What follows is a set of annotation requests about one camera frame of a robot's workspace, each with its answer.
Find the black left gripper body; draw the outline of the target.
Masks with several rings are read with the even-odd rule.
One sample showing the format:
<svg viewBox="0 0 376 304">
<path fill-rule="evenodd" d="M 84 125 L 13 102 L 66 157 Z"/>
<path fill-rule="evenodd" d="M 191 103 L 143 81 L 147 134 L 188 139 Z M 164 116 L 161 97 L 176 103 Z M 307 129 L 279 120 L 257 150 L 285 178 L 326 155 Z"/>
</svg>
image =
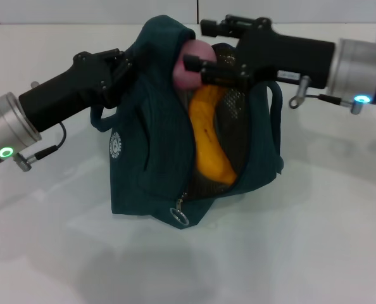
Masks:
<svg viewBox="0 0 376 304">
<path fill-rule="evenodd" d="M 122 87 L 102 94 L 103 69 L 100 53 L 75 55 L 67 71 L 19 96 L 25 116 L 38 132 L 43 132 L 91 106 L 118 106 L 128 79 Z"/>
</svg>

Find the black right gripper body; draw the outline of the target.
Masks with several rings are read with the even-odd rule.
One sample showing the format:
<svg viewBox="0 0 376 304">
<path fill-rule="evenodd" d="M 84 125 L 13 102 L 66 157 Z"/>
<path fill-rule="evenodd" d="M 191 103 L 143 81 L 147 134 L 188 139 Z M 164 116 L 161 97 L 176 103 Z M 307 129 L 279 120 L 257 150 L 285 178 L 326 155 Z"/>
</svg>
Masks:
<svg viewBox="0 0 376 304">
<path fill-rule="evenodd" d="M 272 21 L 257 18 L 241 35 L 236 46 L 236 70 L 249 77 L 251 84 L 273 80 L 299 84 L 308 76 L 310 87 L 326 87 L 335 44 L 282 35 Z"/>
</svg>

